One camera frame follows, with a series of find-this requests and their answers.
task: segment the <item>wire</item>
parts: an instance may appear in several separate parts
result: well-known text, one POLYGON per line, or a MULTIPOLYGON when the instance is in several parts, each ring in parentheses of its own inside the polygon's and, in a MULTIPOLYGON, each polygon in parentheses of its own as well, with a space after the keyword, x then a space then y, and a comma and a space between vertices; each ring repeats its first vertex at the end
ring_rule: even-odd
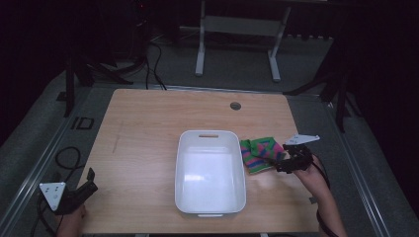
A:
POLYGON ((55 163, 56 163, 56 165, 59 166, 62 169, 70 170, 70 173, 67 175, 67 178, 64 180, 64 183, 67 183, 68 182, 68 180, 70 179, 70 177, 74 174, 74 172, 76 170, 84 167, 84 165, 79 166, 80 159, 81 159, 80 150, 77 149, 77 147, 74 147, 74 146, 68 146, 68 147, 63 148, 60 151, 58 151, 58 153, 56 153, 56 155, 55 155, 55 163), (63 165, 59 161, 59 155, 61 155, 62 152, 66 151, 66 150, 69 150, 69 149, 73 149, 73 150, 75 150, 77 152, 77 160, 76 160, 76 163, 74 164, 74 166, 72 166, 72 167, 65 166, 65 165, 63 165))
POLYGON ((148 57, 146 57, 145 58, 145 63, 146 63, 146 65, 147 65, 147 74, 146 74, 146 76, 145 76, 145 89, 147 89, 148 90, 148 77, 149 77, 149 74, 150 74, 150 71, 153 73, 153 75, 154 75, 154 78, 155 78, 155 80, 157 81, 157 83, 160 85, 160 88, 162 89, 162 90, 167 90, 167 88, 166 88, 166 86, 164 85, 164 83, 163 83, 163 81, 161 80, 161 78, 157 75, 157 65, 158 65, 158 62, 160 61, 160 58, 161 58, 161 47, 159 46, 159 45, 157 45, 156 43, 154 43, 154 42, 150 42, 149 43, 150 45, 153 45, 153 46, 155 46, 155 47, 157 47, 158 49, 159 49, 159 54, 158 54, 158 57, 157 57, 157 59, 156 59, 156 62, 155 62, 155 64, 154 64, 154 68, 153 69, 151 69, 150 68, 150 62, 149 62, 149 60, 148 60, 148 57))

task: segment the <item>table hole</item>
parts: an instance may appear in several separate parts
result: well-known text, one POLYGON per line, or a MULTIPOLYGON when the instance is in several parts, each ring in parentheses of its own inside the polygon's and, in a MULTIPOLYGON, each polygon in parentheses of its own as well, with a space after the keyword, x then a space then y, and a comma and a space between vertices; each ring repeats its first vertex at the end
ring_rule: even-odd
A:
POLYGON ((232 110, 239 111, 241 109, 241 105, 238 102, 232 102, 230 104, 232 110))

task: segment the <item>table leg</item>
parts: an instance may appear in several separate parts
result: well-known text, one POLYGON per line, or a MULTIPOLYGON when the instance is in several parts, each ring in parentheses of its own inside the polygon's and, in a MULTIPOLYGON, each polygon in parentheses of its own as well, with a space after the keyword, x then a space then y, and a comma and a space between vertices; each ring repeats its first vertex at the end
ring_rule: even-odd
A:
POLYGON ((201 1, 201 22, 200 22, 200 48, 198 50, 197 68, 195 69, 195 75, 202 76, 204 73, 204 60, 206 56, 205 40, 205 20, 206 20, 206 1, 201 1))
POLYGON ((284 30, 287 25, 287 20, 290 15, 291 7, 287 7, 286 11, 284 12, 283 18, 281 20, 280 26, 278 27, 278 32, 275 39, 274 47, 268 51, 268 58, 269 64, 271 65, 271 72, 272 72, 272 79, 276 82, 281 80, 280 71, 278 69, 278 62, 277 62, 277 52, 278 48, 280 47, 281 39, 284 35, 284 30))

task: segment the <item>white plastic bin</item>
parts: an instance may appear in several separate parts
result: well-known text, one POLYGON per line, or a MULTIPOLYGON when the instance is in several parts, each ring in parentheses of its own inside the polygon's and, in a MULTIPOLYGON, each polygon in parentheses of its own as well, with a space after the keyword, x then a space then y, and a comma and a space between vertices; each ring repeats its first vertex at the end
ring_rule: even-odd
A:
POLYGON ((176 206, 200 217, 242 210, 246 186, 237 135, 225 130, 188 130, 179 141, 176 206))

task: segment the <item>dark background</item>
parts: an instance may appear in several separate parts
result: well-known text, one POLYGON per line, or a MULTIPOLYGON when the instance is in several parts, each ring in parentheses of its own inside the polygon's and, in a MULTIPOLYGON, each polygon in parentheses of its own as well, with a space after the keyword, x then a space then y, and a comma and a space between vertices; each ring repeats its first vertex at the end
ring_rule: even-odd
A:
MULTIPOLYGON (((146 8, 141 9, 140 15, 124 11, 132 1, 104 2, 117 4, 115 11, 109 8, 107 11, 106 4, 98 6, 95 1, 0 3, 1 144, 44 87, 62 72, 69 48, 98 62, 113 64, 119 55, 128 53, 129 48, 123 45, 132 41, 132 27, 143 21, 138 16, 147 17, 153 27, 168 33, 174 42, 178 40, 179 26, 199 25, 199 1, 142 1, 146 8)), ((358 3, 369 7, 347 8, 352 10, 346 15, 342 9, 297 6, 290 15, 286 34, 302 35, 304 39, 308 36, 335 39, 320 69, 334 70, 336 63, 345 60, 352 71, 349 91, 355 95, 399 185, 418 214, 419 3, 414 0, 358 3), (341 25, 346 16, 347 21, 341 25)), ((222 12, 221 4, 225 2, 217 5, 213 0, 209 10, 222 12)), ((249 11, 246 4, 250 3, 240 4, 231 8, 236 12, 230 10, 230 14, 280 19, 277 7, 264 3, 249 11)), ((142 37, 134 38, 137 50, 141 50, 139 45, 146 40, 142 37)))

